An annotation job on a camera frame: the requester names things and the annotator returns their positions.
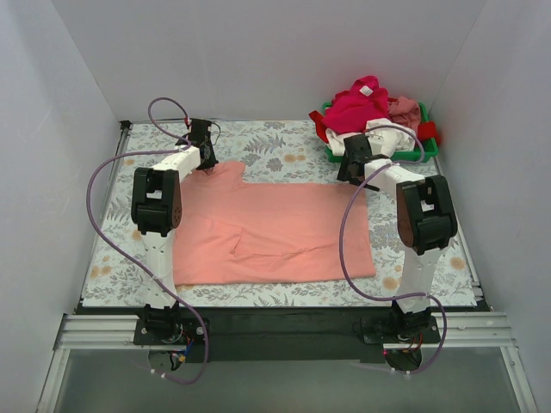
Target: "pink t-shirt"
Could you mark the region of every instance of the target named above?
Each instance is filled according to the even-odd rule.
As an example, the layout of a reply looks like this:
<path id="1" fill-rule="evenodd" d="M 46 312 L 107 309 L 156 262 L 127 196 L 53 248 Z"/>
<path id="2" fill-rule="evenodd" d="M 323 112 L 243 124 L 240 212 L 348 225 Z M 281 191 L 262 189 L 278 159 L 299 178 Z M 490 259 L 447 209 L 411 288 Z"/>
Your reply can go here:
<path id="1" fill-rule="evenodd" d="M 182 183 L 183 217 L 173 249 L 174 282 L 308 282 L 343 279 L 338 231 L 355 187 L 245 183 L 245 165 L 219 163 Z M 365 194 L 344 237 L 353 277 L 374 276 Z"/>

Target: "white wall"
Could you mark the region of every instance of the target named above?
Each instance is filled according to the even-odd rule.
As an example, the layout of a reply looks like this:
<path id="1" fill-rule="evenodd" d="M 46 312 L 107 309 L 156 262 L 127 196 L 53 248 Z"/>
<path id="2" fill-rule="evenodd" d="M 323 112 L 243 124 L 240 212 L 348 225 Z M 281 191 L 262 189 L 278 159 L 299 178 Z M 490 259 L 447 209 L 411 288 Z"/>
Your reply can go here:
<path id="1" fill-rule="evenodd" d="M 78 301 L 93 240 L 84 191 L 119 125 L 51 2 L 0 0 L 0 55 L 0 410 L 24 413 Z"/>
<path id="2" fill-rule="evenodd" d="M 443 166 L 484 292 L 551 411 L 551 2 L 488 0 L 435 100 Z"/>
<path id="3" fill-rule="evenodd" d="M 430 105 L 484 2 L 53 0 L 119 120 L 162 95 L 195 116 L 306 119 L 368 74 Z"/>

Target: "glass panel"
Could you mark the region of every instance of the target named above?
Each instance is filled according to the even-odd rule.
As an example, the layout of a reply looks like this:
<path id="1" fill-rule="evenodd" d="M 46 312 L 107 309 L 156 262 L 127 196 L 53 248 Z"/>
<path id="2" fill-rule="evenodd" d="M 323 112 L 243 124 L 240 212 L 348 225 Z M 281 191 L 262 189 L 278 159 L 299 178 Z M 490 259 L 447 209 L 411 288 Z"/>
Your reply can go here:
<path id="1" fill-rule="evenodd" d="M 432 350 L 424 350 L 428 360 Z M 169 370 L 169 356 L 152 364 Z M 211 363 L 199 383 L 150 374 L 142 350 L 71 351 L 56 412 L 518 412 L 499 348 L 446 348 L 426 372 L 406 378 L 350 361 Z M 191 377 L 199 365 L 175 374 Z"/>

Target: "pink cloth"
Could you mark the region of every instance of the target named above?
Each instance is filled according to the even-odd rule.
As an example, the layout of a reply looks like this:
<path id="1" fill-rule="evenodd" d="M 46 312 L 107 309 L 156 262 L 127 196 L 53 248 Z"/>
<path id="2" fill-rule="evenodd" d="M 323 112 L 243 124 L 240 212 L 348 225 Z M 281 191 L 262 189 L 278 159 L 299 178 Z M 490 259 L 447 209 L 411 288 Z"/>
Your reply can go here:
<path id="1" fill-rule="evenodd" d="M 342 280 L 338 230 L 355 187 L 347 184 L 244 183 L 245 165 L 219 163 L 182 183 L 182 223 L 173 249 L 174 282 Z M 362 192 L 345 232 L 346 265 L 374 276 Z"/>
<path id="2" fill-rule="evenodd" d="M 400 96 L 395 102 L 388 103 L 388 117 L 392 122 L 417 132 L 421 123 L 421 108 L 413 99 Z"/>
<path id="3" fill-rule="evenodd" d="M 325 126 L 342 133 L 363 132 L 368 120 L 387 117 L 388 92 L 375 76 L 358 79 L 350 90 L 337 93 L 325 111 Z"/>

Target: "floral tablecloth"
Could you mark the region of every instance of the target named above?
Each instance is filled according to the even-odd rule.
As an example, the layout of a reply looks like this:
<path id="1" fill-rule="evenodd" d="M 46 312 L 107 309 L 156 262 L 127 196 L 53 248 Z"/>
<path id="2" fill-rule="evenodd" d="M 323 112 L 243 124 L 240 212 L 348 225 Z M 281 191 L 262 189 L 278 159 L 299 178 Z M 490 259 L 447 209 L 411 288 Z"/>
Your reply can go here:
<path id="1" fill-rule="evenodd" d="M 336 182 L 338 164 L 330 163 L 311 121 L 220 121 L 214 152 L 221 161 L 246 164 L 246 182 Z M 183 125 L 165 125 L 183 133 Z M 216 140 L 216 127 L 213 138 Z M 170 149 L 174 145 L 153 125 L 133 125 L 127 151 Z M 140 234 L 130 218 L 133 172 L 163 156 L 125 158 L 105 212 L 103 230 L 125 251 L 144 260 Z M 436 174 L 428 163 L 408 169 Z M 396 230 L 396 206 L 386 194 L 368 192 L 369 235 L 377 275 L 355 283 L 372 295 L 396 292 L 404 261 Z M 142 306 L 147 275 L 98 240 L 83 289 L 84 306 Z M 436 267 L 432 294 L 445 305 L 475 305 L 471 271 L 459 237 L 451 240 Z M 180 297 L 198 306 L 327 306 L 375 305 L 354 293 L 345 280 L 299 284 L 231 284 L 180 286 Z"/>

